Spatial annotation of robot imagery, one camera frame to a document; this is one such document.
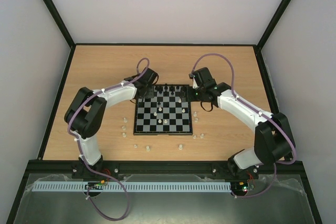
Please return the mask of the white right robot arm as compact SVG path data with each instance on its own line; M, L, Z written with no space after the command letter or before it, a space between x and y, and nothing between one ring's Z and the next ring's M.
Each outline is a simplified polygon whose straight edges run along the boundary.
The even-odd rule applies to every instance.
M209 102L212 107L229 112L254 133L254 146L239 151L228 159L232 176L242 177L247 169L256 165L272 165L289 153L294 153L295 143L287 117L272 114L241 98L224 82L216 83L208 68L192 71L194 95L197 101Z

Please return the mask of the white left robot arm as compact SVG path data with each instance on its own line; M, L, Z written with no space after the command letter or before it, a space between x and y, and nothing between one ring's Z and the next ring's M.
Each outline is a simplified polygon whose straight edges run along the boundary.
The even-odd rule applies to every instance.
M79 158L89 166L101 160L97 132L102 124L106 109L127 100L146 94L159 75L148 68L142 73L125 78L120 83L100 90L83 87L65 113L68 133L75 137L79 147Z

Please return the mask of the black frame post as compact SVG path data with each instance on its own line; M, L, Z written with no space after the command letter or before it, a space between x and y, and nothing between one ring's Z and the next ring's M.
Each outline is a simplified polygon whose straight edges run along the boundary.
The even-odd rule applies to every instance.
M277 7L275 13L273 14L270 22L268 23L263 35L261 36L257 44L257 47L259 48L260 51L265 46L266 42L268 41L274 29L276 28L278 22L280 21L282 15L284 14L290 2L291 0L281 0L279 6Z
M45 6L47 7L49 13L51 14L53 20L55 21L57 27L59 28L61 34L63 35L66 43L70 48L75 46L75 42L70 35L70 32L68 31L59 11L56 8L56 5L54 4L53 0L43 0Z

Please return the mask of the black right frame post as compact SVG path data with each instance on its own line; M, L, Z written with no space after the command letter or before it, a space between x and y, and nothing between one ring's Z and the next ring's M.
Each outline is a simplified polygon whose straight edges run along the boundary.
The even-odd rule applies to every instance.
M270 22L268 23L263 35L261 36L257 44L257 47L259 48L260 51L265 46L266 42L268 41L274 29L276 28L278 22L280 21L282 15L284 14L290 2L291 0L281 0L279 6L277 7L275 13L273 14Z

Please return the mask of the black front aluminium rail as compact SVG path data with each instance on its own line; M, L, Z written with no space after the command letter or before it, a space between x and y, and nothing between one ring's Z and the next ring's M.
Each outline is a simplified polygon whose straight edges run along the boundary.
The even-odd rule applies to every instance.
M111 176L118 179L126 175L197 175L237 181L247 179L249 174L257 178L258 175L274 173L272 165L262 165L259 168L249 168L246 172L239 172L233 176L226 161L102 161L95 167L95 170L99 172L104 169L109 170ZM69 174L74 178L84 180L96 178L81 161L31 160L28 162L24 177L30 174Z

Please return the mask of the black left frame post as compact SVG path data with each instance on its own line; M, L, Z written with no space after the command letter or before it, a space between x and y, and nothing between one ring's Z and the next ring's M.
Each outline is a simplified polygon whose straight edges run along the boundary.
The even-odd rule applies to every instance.
M59 11L56 8L56 5L54 4L53 0L43 0L45 6L47 7L49 13L51 14L53 20L55 21L57 27L59 28L61 34L63 35L66 43L70 48L75 46L75 42L70 35L70 32L68 31Z

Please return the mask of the black and grey chessboard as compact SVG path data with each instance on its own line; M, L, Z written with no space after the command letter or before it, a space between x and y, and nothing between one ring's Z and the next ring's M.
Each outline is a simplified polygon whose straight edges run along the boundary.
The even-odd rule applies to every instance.
M134 135L192 135L189 85L156 84L154 97L135 100Z

